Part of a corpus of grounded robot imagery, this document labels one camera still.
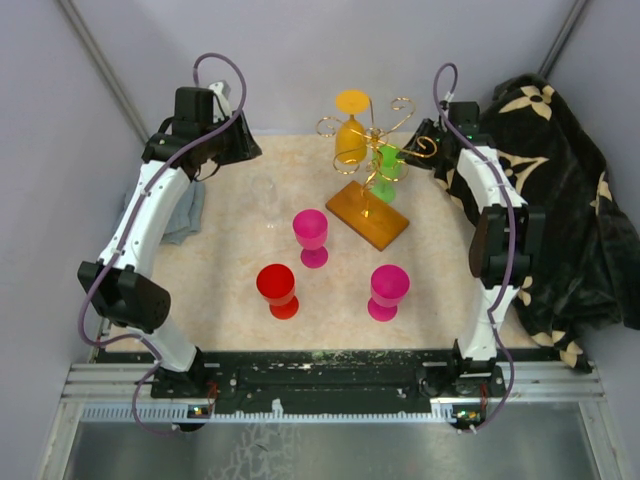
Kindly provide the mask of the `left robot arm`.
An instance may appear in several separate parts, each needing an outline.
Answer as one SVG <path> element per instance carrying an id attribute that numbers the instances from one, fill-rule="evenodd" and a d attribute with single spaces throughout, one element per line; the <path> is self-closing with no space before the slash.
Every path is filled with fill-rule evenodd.
<path id="1" fill-rule="evenodd" d="M 94 308 L 152 351 L 160 381 L 194 397 L 208 384 L 201 351 L 170 318 L 171 297 L 151 279 L 157 248 L 180 198 L 207 161 L 229 165 L 262 151 L 229 86 L 180 87 L 174 113 L 147 141 L 135 190 L 112 239 L 95 262 L 82 262 L 84 308 Z"/>

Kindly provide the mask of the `orange plastic wine glass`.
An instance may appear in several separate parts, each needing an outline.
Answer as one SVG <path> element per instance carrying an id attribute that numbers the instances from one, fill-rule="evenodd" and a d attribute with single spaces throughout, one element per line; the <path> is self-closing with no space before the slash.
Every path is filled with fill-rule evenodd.
<path id="1" fill-rule="evenodd" d="M 355 170 L 367 155 L 365 128 L 356 116 L 368 109 L 369 97 L 360 90 L 345 90 L 336 96 L 335 103 L 348 116 L 336 134 L 335 160 L 348 170 Z"/>

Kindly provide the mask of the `green plastic wine glass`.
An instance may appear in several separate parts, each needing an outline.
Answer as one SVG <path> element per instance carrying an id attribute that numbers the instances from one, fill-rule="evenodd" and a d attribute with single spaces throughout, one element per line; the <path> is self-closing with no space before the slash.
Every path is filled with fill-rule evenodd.
<path id="1" fill-rule="evenodd" d="M 396 196 L 394 183 L 403 171 L 403 167 L 397 158 L 397 150 L 392 146 L 381 146 L 379 153 L 382 155 L 380 169 L 373 181 L 370 192 L 383 202 L 390 204 Z"/>

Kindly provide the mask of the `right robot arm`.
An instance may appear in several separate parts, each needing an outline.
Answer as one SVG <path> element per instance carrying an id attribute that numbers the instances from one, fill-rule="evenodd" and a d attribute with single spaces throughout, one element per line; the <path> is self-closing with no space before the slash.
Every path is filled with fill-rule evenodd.
<path id="1" fill-rule="evenodd" d="M 406 145 L 402 159 L 432 168 L 452 155 L 454 174 L 469 189 L 478 210 L 469 247 L 469 269 L 476 294 L 468 327 L 454 342 L 443 383 L 460 396 L 501 396 L 496 365 L 500 329 L 509 305 L 539 257 L 544 211 L 531 207 L 510 184 L 489 135 L 480 131 L 475 102 L 446 97 L 438 120 L 425 120 Z"/>

